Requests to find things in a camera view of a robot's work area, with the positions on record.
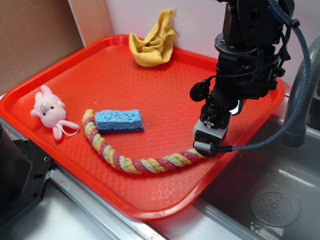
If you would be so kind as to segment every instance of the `stainless steel sink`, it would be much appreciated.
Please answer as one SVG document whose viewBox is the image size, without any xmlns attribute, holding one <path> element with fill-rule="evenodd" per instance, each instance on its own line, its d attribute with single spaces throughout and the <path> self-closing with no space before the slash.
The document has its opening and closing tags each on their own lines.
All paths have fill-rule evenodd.
<svg viewBox="0 0 320 240">
<path fill-rule="evenodd" d="M 273 116 L 251 142 L 281 125 Z M 278 139 L 240 151 L 201 198 L 267 240 L 320 239 L 320 131 L 297 148 Z"/>
</svg>

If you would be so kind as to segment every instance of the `stuffed bunny ear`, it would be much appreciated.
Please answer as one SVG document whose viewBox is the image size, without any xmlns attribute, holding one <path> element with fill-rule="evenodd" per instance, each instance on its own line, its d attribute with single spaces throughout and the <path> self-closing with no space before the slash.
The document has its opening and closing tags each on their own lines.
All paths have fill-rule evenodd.
<svg viewBox="0 0 320 240">
<path fill-rule="evenodd" d="M 52 94 L 51 89 L 46 85 L 41 86 L 41 91 L 43 92 L 43 94 Z"/>
<path fill-rule="evenodd" d="M 37 110 L 35 109 L 32 109 L 31 112 L 30 112 L 31 116 L 36 118 L 36 117 L 39 117 L 40 118 L 40 112 L 38 112 Z"/>
<path fill-rule="evenodd" d="M 44 96 L 44 94 L 40 91 L 38 91 L 36 94 L 35 94 L 35 101 L 39 101 L 42 97 Z"/>
<path fill-rule="evenodd" d="M 60 140 L 62 138 L 62 130 L 60 127 L 54 126 L 52 128 L 52 131 L 53 131 L 53 136 L 55 140 Z"/>
</svg>

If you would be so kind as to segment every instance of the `braided rope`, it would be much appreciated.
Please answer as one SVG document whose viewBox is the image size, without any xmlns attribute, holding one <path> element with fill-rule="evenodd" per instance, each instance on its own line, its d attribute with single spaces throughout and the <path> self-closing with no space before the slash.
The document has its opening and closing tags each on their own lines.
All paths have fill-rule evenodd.
<svg viewBox="0 0 320 240">
<path fill-rule="evenodd" d="M 163 158 L 131 159 L 120 155 L 109 145 L 97 129 L 95 114 L 92 109 L 87 109 L 82 118 L 84 134 L 92 144 L 93 148 L 102 156 L 113 168 L 131 174 L 161 173 L 173 170 L 177 167 L 184 167 L 193 162 L 203 159 L 194 148 L 179 153 L 173 153 Z"/>
</svg>

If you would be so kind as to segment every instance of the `black machine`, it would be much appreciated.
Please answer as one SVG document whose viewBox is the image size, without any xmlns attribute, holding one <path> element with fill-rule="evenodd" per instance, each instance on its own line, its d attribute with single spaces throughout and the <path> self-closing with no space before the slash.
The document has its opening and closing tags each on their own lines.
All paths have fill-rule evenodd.
<svg viewBox="0 0 320 240">
<path fill-rule="evenodd" d="M 219 51 L 216 75 L 190 90 L 193 101 L 205 100 L 193 144 L 205 157 L 217 154 L 214 149 L 226 136 L 231 115 L 241 112 L 246 99 L 257 100 L 276 89 L 277 78 L 285 74 L 283 62 L 290 60 L 286 45 L 291 29 L 284 30 L 267 0 L 218 1 L 226 2 L 226 7 L 222 33 L 215 39 Z M 278 4 L 293 15 L 293 0 L 279 0 Z M 282 47 L 276 53 L 274 45 L 280 40 Z"/>
</svg>

